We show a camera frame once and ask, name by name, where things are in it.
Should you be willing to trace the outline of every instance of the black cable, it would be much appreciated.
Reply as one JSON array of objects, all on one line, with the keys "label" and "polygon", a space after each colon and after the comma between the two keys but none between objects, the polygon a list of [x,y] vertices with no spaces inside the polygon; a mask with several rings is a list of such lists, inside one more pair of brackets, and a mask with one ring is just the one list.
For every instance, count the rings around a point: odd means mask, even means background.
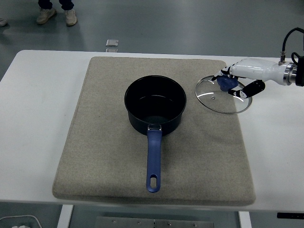
[{"label": "black cable", "polygon": [[286,37],[285,37],[285,39],[284,39],[283,47],[282,47],[282,52],[285,51],[286,41],[287,41],[288,37],[289,37],[290,34],[292,34],[294,31],[299,31],[299,32],[302,32],[302,33],[304,34],[304,29],[302,29],[302,28],[294,28],[294,29],[290,30],[290,31],[287,33],[287,35],[286,35]]},{"label": "black cable", "polygon": [[299,55],[298,53],[296,53],[296,52],[293,52],[293,53],[291,54],[291,59],[293,60],[294,64],[298,65],[298,62],[296,62],[294,56],[297,56],[297,57],[299,58],[300,55]]}]

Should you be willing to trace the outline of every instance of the metal plate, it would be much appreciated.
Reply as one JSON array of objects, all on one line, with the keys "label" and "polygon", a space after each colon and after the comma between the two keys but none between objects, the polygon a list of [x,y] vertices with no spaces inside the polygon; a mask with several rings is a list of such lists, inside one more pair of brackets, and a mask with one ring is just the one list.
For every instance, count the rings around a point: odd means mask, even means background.
[{"label": "metal plate", "polygon": [[118,49],[116,49],[116,48],[107,48],[105,51],[106,52],[118,52]]},{"label": "metal plate", "polygon": [[214,228],[213,222],[97,217],[95,228]]},{"label": "metal plate", "polygon": [[154,220],[147,218],[97,217],[95,228],[154,228]]},{"label": "metal plate", "polygon": [[117,47],[118,40],[117,39],[108,39],[105,44],[107,47]]},{"label": "metal plate", "polygon": [[213,222],[158,219],[154,222],[155,228],[214,228]]}]

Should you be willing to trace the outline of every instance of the jeans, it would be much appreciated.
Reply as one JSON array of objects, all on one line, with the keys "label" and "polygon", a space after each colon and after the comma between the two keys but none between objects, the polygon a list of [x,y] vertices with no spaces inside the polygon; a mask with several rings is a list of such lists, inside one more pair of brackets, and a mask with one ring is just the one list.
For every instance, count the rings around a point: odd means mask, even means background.
[{"label": "jeans", "polygon": [[[62,5],[61,8],[63,10],[71,10],[74,7],[74,4],[72,3],[72,0],[59,0],[59,3]],[[53,6],[53,4],[50,2],[50,0],[39,0],[38,5],[42,9],[50,10]]]}]

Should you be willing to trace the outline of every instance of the white table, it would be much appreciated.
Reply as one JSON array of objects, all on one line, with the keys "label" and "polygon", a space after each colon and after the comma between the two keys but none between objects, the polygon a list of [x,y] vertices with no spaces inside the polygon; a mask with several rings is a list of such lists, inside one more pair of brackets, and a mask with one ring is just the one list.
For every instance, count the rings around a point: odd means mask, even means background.
[{"label": "white table", "polygon": [[[95,56],[218,59],[228,65],[244,58],[19,52],[0,82],[0,201],[116,206],[60,200],[52,195],[88,63]],[[252,170],[255,203],[245,207],[193,208],[304,212],[303,104],[304,88],[266,82],[266,90],[253,97],[248,110],[238,114]]]}]

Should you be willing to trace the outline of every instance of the handle hole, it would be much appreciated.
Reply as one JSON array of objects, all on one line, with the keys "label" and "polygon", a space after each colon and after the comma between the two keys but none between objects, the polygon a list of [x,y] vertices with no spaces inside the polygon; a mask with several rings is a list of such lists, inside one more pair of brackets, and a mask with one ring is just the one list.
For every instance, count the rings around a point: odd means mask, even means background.
[{"label": "handle hole", "polygon": [[150,178],[150,187],[155,189],[157,187],[156,177]]}]

